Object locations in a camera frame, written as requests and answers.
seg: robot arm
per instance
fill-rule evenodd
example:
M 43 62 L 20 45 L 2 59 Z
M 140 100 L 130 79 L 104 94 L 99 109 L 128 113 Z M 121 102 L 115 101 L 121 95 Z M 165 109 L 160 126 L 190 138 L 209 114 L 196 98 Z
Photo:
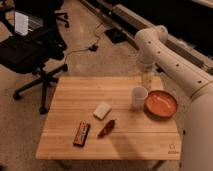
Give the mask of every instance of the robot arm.
M 182 141 L 181 171 L 213 170 L 213 78 L 168 49 L 168 32 L 157 26 L 139 31 L 135 40 L 141 66 L 155 61 L 192 98 L 186 113 Z
M 155 61 L 192 99 L 213 92 L 213 77 L 167 48 L 167 37 L 164 26 L 137 32 L 135 41 L 142 66 L 150 67 Z

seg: white cup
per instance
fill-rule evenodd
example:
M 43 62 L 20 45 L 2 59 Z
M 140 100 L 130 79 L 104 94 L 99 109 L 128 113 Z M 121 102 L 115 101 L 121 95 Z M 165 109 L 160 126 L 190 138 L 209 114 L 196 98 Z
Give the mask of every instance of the white cup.
M 148 91 L 143 86 L 137 86 L 132 89 L 132 107 L 133 109 L 140 109 L 145 99 L 148 96 Z

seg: cable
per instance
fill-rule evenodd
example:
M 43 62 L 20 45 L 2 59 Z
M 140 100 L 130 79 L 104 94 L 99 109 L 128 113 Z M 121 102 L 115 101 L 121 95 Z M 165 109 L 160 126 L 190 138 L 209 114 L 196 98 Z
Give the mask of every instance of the cable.
M 102 33 L 101 33 L 100 35 L 98 35 L 98 34 L 96 33 L 96 30 L 97 30 L 99 27 L 101 27 L 101 26 L 105 23 L 105 21 L 106 21 L 106 19 L 103 19 L 102 22 L 94 28 L 93 34 L 95 35 L 95 37 L 97 38 L 97 40 L 95 41 L 95 43 L 93 43 L 93 45 L 97 45 L 98 42 L 101 40 L 101 37 L 100 37 L 100 36 L 101 36 Z
M 73 50 L 73 51 L 68 52 L 68 53 L 66 54 L 66 56 L 65 56 L 64 64 L 65 64 L 65 63 L 66 63 L 66 61 L 67 61 L 67 57 L 68 57 L 69 55 L 71 55 L 72 53 L 84 52 L 84 51 L 88 51 L 88 50 L 89 50 L 89 49 L 88 49 L 88 48 L 86 48 L 86 49 Z

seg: white eraser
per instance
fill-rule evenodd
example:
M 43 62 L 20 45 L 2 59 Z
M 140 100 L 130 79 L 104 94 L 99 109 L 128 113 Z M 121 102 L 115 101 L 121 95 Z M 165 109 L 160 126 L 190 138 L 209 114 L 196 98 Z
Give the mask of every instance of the white eraser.
M 99 119 L 103 119 L 106 114 L 111 110 L 111 106 L 108 103 L 102 102 L 93 112 L 93 115 Z

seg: black office chair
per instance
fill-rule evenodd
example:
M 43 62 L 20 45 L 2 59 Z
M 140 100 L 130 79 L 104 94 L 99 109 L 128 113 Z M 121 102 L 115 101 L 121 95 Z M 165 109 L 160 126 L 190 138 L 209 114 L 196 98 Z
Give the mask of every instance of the black office chair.
M 51 82 L 58 82 L 53 75 L 61 70 L 68 71 L 66 64 L 49 73 L 44 71 L 45 62 L 50 58 L 62 60 L 63 51 L 67 48 L 57 28 L 54 6 L 50 5 L 54 1 L 57 0 L 14 0 L 15 10 L 43 19 L 44 26 L 27 36 L 18 35 L 13 28 L 13 36 L 0 43 L 0 64 L 16 73 L 40 75 L 40 78 L 16 90 L 13 98 L 21 99 L 22 91 L 42 83 L 41 114 L 48 112 L 45 105 L 47 88 Z
M 60 10 L 63 3 L 64 3 L 64 0 L 61 0 L 61 2 L 59 4 L 57 4 L 56 9 Z M 69 22 L 67 20 L 68 19 L 67 12 L 57 12 L 57 13 L 55 13 L 55 16 L 56 16 L 57 20 L 62 21 L 62 22 L 65 23 L 65 27 L 66 28 L 69 28 Z

